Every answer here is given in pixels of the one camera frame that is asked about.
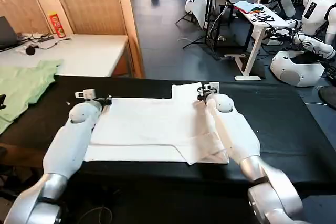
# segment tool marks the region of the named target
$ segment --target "black tablecloth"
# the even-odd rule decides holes
[[[0,143],[46,150],[70,109],[80,101],[74,93],[95,88],[97,96],[170,98],[172,84],[186,81],[56,76],[36,105],[20,116],[1,136]],[[336,182],[336,152],[295,88],[260,83],[224,83],[221,93],[235,101],[258,136],[262,158],[283,170],[301,191],[324,191]],[[250,185],[239,167],[174,162],[84,162],[84,174],[113,179],[149,179]]]

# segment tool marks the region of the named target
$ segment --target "white table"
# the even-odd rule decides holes
[[[38,45],[48,48],[60,40],[57,35],[54,37]],[[57,75],[106,77],[112,75],[128,41],[126,35],[72,35],[69,38],[71,40],[60,41],[48,50],[37,48],[31,56],[23,53],[23,46],[0,52],[0,64],[35,67],[41,60],[63,59]]]
[[[252,69],[252,66],[256,60],[256,57],[258,55],[258,51],[260,49],[261,43],[264,39],[264,35],[265,35],[265,31],[266,29],[269,27],[269,25],[274,26],[274,27],[280,27],[280,28],[285,28],[288,27],[289,24],[283,20],[282,18],[280,18],[277,14],[275,14],[274,12],[272,12],[270,9],[268,9],[265,5],[261,5],[264,8],[264,14],[267,14],[271,17],[274,18],[274,21],[268,21],[267,23],[265,22],[254,22],[251,20],[251,18],[254,16],[254,14],[245,14],[243,12],[241,12],[254,26],[255,28],[258,28],[258,35],[257,38],[255,40],[255,43],[253,45],[251,54],[248,58],[247,64],[245,69],[243,70],[243,63],[240,60],[240,58],[245,58],[245,55],[225,55],[225,57],[234,57],[235,61],[238,65],[239,70],[242,73],[242,76],[235,76],[235,80],[236,81],[260,81],[260,77],[258,76],[250,76],[250,72]]]

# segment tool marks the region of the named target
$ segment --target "white desk leg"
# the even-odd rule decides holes
[[[266,31],[266,27],[263,27],[262,30],[259,31],[257,39],[254,42],[251,54],[248,57],[248,62],[247,62],[246,68],[244,70],[244,75],[245,76],[248,76],[251,72],[252,66],[253,66],[256,58],[257,58],[259,48],[261,46],[261,43],[263,42],[263,39],[264,39],[264,36],[265,36],[265,31]]]
[[[252,66],[257,58],[257,54],[259,51],[259,48],[261,46],[261,43],[263,41],[264,35],[265,35],[266,27],[263,27],[261,30],[257,31],[258,35],[256,38],[256,41],[253,45],[251,54],[248,58],[245,70],[243,71],[243,63],[240,60],[240,58],[245,58],[245,55],[224,55],[224,57],[233,57],[235,58],[236,64],[242,73],[242,76],[235,76],[236,81],[260,81],[259,76],[250,76],[250,72],[252,69]]]

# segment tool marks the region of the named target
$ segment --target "white cloth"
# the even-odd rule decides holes
[[[197,101],[200,86],[173,85],[172,99],[113,98],[94,128],[85,161],[186,161],[191,165],[206,158],[227,163],[214,121],[205,104]]]
[[[195,0],[192,3],[191,11],[196,17],[199,26],[203,29],[205,24],[206,0]]]

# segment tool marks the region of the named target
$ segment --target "computer screen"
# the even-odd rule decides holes
[[[0,17],[0,49],[17,44],[17,35],[6,17]]]

